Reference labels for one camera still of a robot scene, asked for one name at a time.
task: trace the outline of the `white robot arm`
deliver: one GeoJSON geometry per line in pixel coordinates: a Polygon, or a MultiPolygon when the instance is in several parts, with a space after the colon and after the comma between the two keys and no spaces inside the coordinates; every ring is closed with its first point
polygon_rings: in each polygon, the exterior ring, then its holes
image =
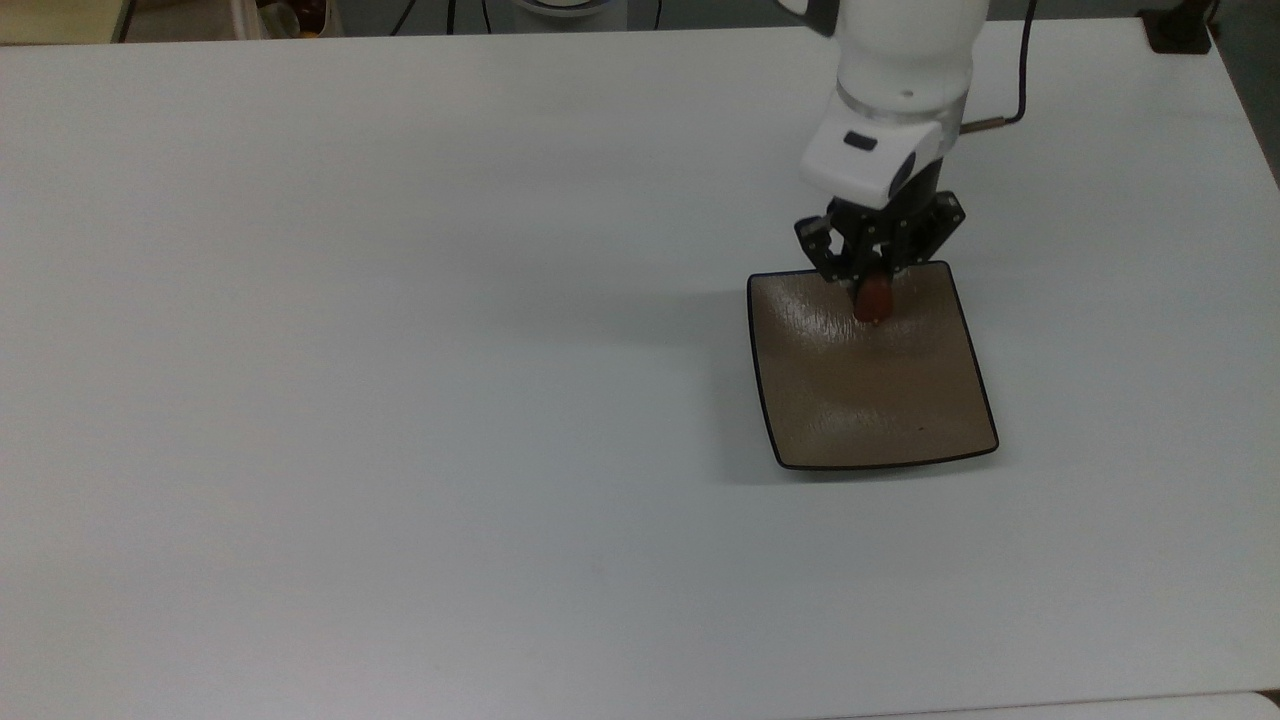
{"type": "Polygon", "coordinates": [[[892,311],[891,278],[928,260],[964,220],[937,192],[942,156],[960,135],[973,44],[989,0],[777,0],[840,42],[827,113],[801,176],[835,196],[796,223],[801,249],[828,282],[849,288],[855,315],[892,311]],[[844,237],[838,252],[829,232],[844,237]]]}

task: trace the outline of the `cable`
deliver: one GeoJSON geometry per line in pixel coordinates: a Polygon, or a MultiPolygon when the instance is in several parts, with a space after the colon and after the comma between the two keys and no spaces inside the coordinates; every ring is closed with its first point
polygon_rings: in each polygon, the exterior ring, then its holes
{"type": "Polygon", "coordinates": [[[392,37],[396,37],[396,33],[399,32],[399,28],[404,27],[404,20],[407,20],[408,14],[413,12],[415,4],[417,4],[417,0],[408,0],[408,5],[404,6],[404,12],[401,13],[401,19],[396,23],[396,27],[392,28],[392,37]]]}
{"type": "Polygon", "coordinates": [[[1027,1],[1027,19],[1023,20],[1023,46],[1018,54],[1018,111],[1010,118],[988,118],[960,126],[960,135],[1002,128],[1023,119],[1027,114],[1027,55],[1032,41],[1032,20],[1036,19],[1037,0],[1027,1]]]}
{"type": "Polygon", "coordinates": [[[1005,124],[1014,124],[1027,114],[1027,51],[1032,45],[1033,19],[1036,19],[1036,0],[1028,0],[1027,19],[1023,20],[1023,49],[1018,54],[1018,113],[1005,124]]]}

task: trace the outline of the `brown plate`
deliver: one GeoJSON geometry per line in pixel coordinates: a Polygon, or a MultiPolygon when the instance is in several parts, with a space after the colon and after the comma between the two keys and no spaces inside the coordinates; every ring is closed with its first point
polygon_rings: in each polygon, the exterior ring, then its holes
{"type": "Polygon", "coordinates": [[[773,455],[795,470],[945,462],[1000,445],[946,263],[893,281],[893,315],[854,320],[813,270],[751,275],[751,354],[773,455]]]}

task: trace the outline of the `white table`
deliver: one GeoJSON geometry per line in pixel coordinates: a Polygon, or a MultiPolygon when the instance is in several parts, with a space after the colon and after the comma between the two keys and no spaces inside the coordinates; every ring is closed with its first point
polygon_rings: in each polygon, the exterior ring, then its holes
{"type": "Polygon", "coordinates": [[[817,36],[0,50],[0,714],[1280,685],[1280,193],[1217,56],[1033,41],[943,172],[1002,446],[826,483],[744,305],[827,200],[817,36]]]}

